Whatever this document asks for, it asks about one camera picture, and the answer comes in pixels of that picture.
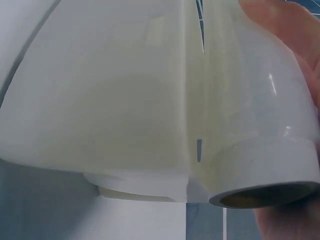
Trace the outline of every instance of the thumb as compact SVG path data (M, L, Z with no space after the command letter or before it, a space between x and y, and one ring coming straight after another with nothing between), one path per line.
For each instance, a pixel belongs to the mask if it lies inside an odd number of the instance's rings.
M320 21L316 17L295 2L238 1L250 19L283 41L320 79Z

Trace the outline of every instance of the circular rim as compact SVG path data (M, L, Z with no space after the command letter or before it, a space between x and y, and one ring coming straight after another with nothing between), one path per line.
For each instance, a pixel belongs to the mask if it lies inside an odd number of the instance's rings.
M213 205L233 209L256 209L289 204L314 193L315 182L278 183L224 192L209 199Z

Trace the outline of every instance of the tile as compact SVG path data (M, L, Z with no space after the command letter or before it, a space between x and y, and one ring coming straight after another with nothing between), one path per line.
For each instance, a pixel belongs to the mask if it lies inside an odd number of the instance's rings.
M262 240L250 209L227 210L227 240Z
M223 209L210 203L187 203L186 240L223 240Z

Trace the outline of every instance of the white plastic part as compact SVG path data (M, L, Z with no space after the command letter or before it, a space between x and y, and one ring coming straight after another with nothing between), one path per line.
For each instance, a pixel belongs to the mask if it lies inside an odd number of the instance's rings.
M203 82L194 0L61 1L6 93L0 157L186 202Z
M320 182L319 123L294 54L236 0L204 1L204 9L210 202L253 208L305 197Z
M58 0L1 0L0 86L50 7Z
M6 93L0 157L132 200L310 193L319 126L293 53L236 0L204 5L205 54L194 0L62 1Z

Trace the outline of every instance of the skin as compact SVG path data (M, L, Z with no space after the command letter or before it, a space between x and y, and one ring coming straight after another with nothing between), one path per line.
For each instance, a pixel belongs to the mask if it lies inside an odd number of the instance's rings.
M282 40L295 54L320 108L320 20L307 9L280 0L238 0L246 15ZM320 240L320 194L254 211L263 240Z

